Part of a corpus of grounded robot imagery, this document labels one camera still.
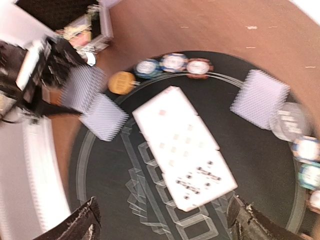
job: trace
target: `teal poker chip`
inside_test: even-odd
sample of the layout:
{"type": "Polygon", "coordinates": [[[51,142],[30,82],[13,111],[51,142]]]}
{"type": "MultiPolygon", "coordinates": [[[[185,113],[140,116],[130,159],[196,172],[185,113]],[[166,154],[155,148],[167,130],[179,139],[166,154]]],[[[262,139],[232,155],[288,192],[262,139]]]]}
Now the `teal poker chip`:
{"type": "Polygon", "coordinates": [[[165,72],[182,72],[188,65],[188,58],[181,53],[169,53],[162,57],[160,67],[165,72]]]}
{"type": "Polygon", "coordinates": [[[295,159],[301,163],[319,162],[320,143],[315,137],[299,137],[292,145],[292,153],[295,159]]]}
{"type": "Polygon", "coordinates": [[[145,59],[135,66],[134,73],[140,78],[152,79],[159,76],[162,73],[162,70],[157,60],[145,59]]]}
{"type": "Polygon", "coordinates": [[[302,164],[298,173],[298,181],[305,189],[312,191],[320,189],[320,164],[315,162],[302,164]]]}

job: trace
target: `black object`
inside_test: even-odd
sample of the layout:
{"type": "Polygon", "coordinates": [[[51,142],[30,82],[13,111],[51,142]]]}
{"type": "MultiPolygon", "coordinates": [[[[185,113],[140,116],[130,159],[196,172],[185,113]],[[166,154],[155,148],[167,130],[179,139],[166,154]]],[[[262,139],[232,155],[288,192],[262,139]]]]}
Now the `black object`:
{"type": "Polygon", "coordinates": [[[228,227],[233,240],[304,240],[274,224],[252,205],[233,196],[227,209],[228,227]]]}
{"type": "Polygon", "coordinates": [[[100,210],[92,197],[66,220],[34,240],[100,240],[100,210]]]}
{"type": "Polygon", "coordinates": [[[16,79],[26,53],[21,47],[0,41],[0,91],[9,98],[16,99],[21,93],[16,79]]]}
{"type": "Polygon", "coordinates": [[[49,104],[42,99],[42,87],[61,88],[66,84],[70,68],[86,65],[77,51],[63,38],[47,38],[42,41],[43,48],[38,50],[39,59],[34,69],[24,69],[24,76],[29,76],[24,89],[20,89],[16,80],[27,51],[5,42],[0,45],[0,90],[15,101],[0,113],[0,122],[14,123],[5,117],[15,108],[29,111],[35,117],[56,114],[80,114],[78,111],[63,106],[49,104]]]}
{"type": "Polygon", "coordinates": [[[16,4],[53,31],[86,14],[87,7],[99,4],[97,0],[19,0],[16,4]]]}
{"type": "Polygon", "coordinates": [[[227,240],[232,237],[227,205],[232,195],[239,194],[277,225],[295,233],[311,232],[317,214],[306,209],[306,191],[296,183],[299,166],[288,143],[229,110],[249,70],[258,67],[223,53],[182,53],[188,58],[209,59],[215,74],[207,80],[192,80],[180,73],[147,81],[138,77],[141,84],[131,93],[105,94],[132,114],[167,87],[180,87],[219,144],[238,188],[200,210],[186,213],[175,208],[163,186],[161,171],[130,115],[112,142],[98,140],[81,126],[69,165],[71,208],[77,208],[88,196],[96,196],[102,215],[101,238],[106,240],[182,240],[186,239],[183,234],[191,239],[210,231],[206,221],[214,224],[210,240],[227,240]],[[193,221],[193,216],[202,221],[193,221]]]}

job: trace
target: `playing card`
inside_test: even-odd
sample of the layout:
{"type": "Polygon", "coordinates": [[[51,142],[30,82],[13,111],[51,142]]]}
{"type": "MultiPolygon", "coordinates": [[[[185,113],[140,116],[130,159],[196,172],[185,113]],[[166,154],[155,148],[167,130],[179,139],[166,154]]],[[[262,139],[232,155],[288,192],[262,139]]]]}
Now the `playing card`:
{"type": "Polygon", "coordinates": [[[104,79],[104,72],[97,67],[72,67],[62,89],[61,105],[86,113],[102,89],[104,79]]]}
{"type": "Polygon", "coordinates": [[[170,86],[133,111],[144,138],[158,138],[181,118],[197,115],[196,110],[179,87],[170,86]]]}
{"type": "Polygon", "coordinates": [[[195,182],[199,181],[199,176],[195,171],[163,174],[163,179],[178,209],[189,212],[198,207],[201,189],[195,182]]]}
{"type": "Polygon", "coordinates": [[[110,142],[128,119],[116,103],[102,93],[93,100],[90,111],[81,115],[81,122],[100,140],[110,142]]]}
{"type": "Polygon", "coordinates": [[[150,150],[163,173],[184,168],[202,152],[219,150],[219,146],[201,117],[172,121],[157,137],[148,142],[150,150]]]}
{"type": "Polygon", "coordinates": [[[205,205],[238,187],[219,151],[204,151],[196,161],[163,179],[176,204],[185,212],[205,205]]]}

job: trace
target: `poker chip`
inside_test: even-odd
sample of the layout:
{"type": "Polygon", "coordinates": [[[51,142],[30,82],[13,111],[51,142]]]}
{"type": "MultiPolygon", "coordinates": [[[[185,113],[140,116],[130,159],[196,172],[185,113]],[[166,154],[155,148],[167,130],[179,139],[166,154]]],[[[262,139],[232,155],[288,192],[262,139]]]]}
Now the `poker chip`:
{"type": "Polygon", "coordinates": [[[320,189],[320,164],[313,162],[302,164],[298,173],[298,180],[305,189],[313,191],[320,189]]]}
{"type": "Polygon", "coordinates": [[[159,62],[154,59],[146,59],[139,62],[134,68],[135,75],[143,79],[152,79],[161,74],[159,62]]]}
{"type": "Polygon", "coordinates": [[[311,123],[301,104],[286,102],[270,121],[273,134],[284,141],[293,142],[311,133],[311,123]]]}
{"type": "Polygon", "coordinates": [[[309,205],[320,211],[320,190],[314,191],[309,199],[309,205]]]}
{"type": "Polygon", "coordinates": [[[159,65],[165,72],[177,73],[186,69],[188,58],[181,53],[169,53],[162,57],[159,65]]]}
{"type": "Polygon", "coordinates": [[[206,74],[214,70],[214,66],[208,59],[192,58],[186,66],[187,76],[191,79],[207,79],[206,74]]]}
{"type": "Polygon", "coordinates": [[[292,145],[292,153],[295,159],[299,162],[319,162],[320,143],[315,137],[302,136],[294,141],[292,145]]]}
{"type": "Polygon", "coordinates": [[[108,88],[114,94],[125,95],[134,88],[135,79],[132,73],[119,71],[109,79],[108,88]]]}

